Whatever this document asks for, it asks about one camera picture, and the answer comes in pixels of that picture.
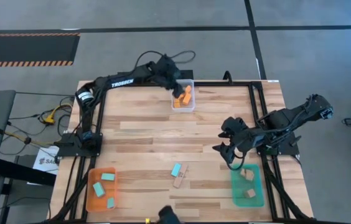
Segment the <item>wooden tabletop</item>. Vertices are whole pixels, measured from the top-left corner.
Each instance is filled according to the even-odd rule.
[[[285,107],[279,82],[263,81],[268,111]],[[256,102],[260,100],[256,92]],[[118,171],[118,204],[110,212],[89,213],[88,222],[144,222],[157,220],[158,211],[171,205],[184,222],[270,221],[271,213],[261,178],[264,207],[238,208],[232,202],[230,170],[212,146],[220,144],[221,124],[229,116],[242,117],[254,126],[247,87],[195,87],[196,108],[193,113],[174,113],[170,93],[159,87],[127,87],[110,90],[106,96],[103,118],[103,145],[96,167],[115,167]],[[70,118],[72,130],[78,123],[75,103]],[[295,204],[310,217],[312,210],[299,164],[290,156],[279,156],[284,188]],[[56,214],[63,197],[73,158],[60,161],[51,199]],[[188,164],[181,187],[173,187],[174,164]],[[252,149],[245,161],[257,164],[261,159]],[[78,161],[73,171],[73,192]],[[281,206],[274,189],[278,216]],[[81,216],[82,192],[76,217]]]

